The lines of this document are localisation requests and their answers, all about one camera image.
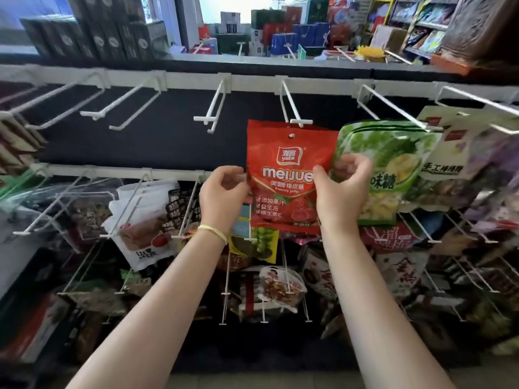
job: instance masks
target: floor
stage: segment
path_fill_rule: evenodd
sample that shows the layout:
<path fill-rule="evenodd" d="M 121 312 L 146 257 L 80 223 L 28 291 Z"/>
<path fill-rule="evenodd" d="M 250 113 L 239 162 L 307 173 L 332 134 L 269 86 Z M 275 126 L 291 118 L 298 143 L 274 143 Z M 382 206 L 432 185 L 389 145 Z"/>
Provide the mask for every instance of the floor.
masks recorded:
<path fill-rule="evenodd" d="M 517 389 L 519 358 L 482 357 L 483 366 L 449 372 L 458 389 Z M 68 379 L 48 389 L 63 389 Z M 251 373 L 172 375 L 167 389 L 364 389 L 359 373 Z"/>

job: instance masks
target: red candy bag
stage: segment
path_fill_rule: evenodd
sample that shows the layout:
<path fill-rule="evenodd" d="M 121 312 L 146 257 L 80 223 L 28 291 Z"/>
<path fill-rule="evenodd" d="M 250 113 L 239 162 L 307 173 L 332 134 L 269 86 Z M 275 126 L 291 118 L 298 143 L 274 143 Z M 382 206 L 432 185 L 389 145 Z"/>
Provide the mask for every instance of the red candy bag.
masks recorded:
<path fill-rule="evenodd" d="M 321 165 L 330 170 L 338 132 L 259 128 L 259 123 L 249 120 L 247 128 L 251 226 L 319 234 L 312 169 Z"/>

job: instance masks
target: forearm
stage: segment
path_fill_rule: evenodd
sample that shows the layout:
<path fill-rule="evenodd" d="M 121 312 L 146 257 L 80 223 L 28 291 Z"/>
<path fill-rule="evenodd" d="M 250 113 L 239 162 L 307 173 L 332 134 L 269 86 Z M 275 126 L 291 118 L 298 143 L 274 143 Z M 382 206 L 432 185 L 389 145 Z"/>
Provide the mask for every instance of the forearm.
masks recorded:
<path fill-rule="evenodd" d="M 197 232 L 68 389 L 162 389 L 223 248 L 211 231 Z"/>
<path fill-rule="evenodd" d="M 323 242 L 366 387 L 454 388 L 394 301 L 360 237 L 324 227 Z"/>

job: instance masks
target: green candy bag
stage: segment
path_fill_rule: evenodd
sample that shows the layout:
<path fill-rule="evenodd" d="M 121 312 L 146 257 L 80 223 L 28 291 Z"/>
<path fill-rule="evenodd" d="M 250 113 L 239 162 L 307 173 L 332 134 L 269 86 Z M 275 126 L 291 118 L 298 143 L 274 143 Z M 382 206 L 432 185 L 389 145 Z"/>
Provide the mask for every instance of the green candy bag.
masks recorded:
<path fill-rule="evenodd" d="M 345 153 L 361 153 L 374 162 L 370 193 L 359 225 L 390 225 L 402 197 L 420 173 L 441 133 L 429 132 L 408 121 L 367 121 L 342 127 L 334 162 Z M 332 178 L 342 182 L 332 171 Z"/>

